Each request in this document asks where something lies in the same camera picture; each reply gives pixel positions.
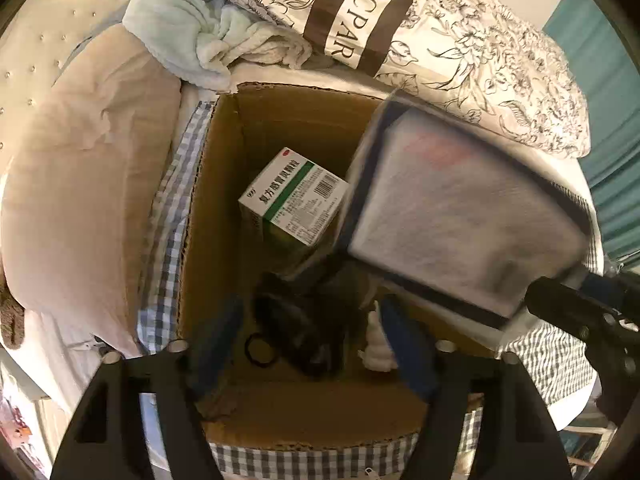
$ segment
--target curtain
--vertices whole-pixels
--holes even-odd
[[[561,0],[545,32],[565,51],[589,105],[591,153],[580,159],[604,250],[640,263],[640,75],[593,0]]]

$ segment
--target gingham fabric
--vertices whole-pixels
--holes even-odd
[[[148,234],[149,261],[142,286],[145,301],[138,319],[140,341],[151,352],[161,350],[175,338],[184,229],[213,109],[212,102],[198,104],[154,200]],[[558,187],[595,223],[595,214],[585,199]],[[597,241],[591,237],[583,264],[590,271],[600,273],[597,261]],[[502,350],[513,351],[520,357],[547,404],[576,392],[593,378],[594,370],[584,357],[584,343],[546,322],[540,322]],[[465,415],[459,451],[476,447],[481,419],[482,408]],[[370,446],[322,451],[263,450],[217,444],[211,444],[211,449],[222,472],[273,480],[333,480],[361,476],[367,467],[381,476],[402,471],[417,439],[418,434],[413,433]]]
[[[214,104],[200,101],[196,106],[154,197],[138,313],[138,338],[151,353],[175,339],[178,276],[191,191]]]

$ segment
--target fluffy towel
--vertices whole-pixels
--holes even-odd
[[[227,65],[239,57],[300,68],[311,55],[299,34],[226,0],[131,0],[122,24],[171,73],[218,92],[236,91]]]

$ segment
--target barcode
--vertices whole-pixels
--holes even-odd
[[[318,195],[323,196],[324,198],[329,198],[329,195],[331,195],[331,192],[334,190],[334,187],[337,183],[338,183],[337,177],[330,174],[326,174],[320,181],[320,184],[316,186],[314,191],[318,193]]]

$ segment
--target floral pattern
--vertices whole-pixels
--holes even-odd
[[[229,1],[302,34],[315,0]],[[413,0],[376,79],[556,156],[590,150],[564,53],[498,0]]]

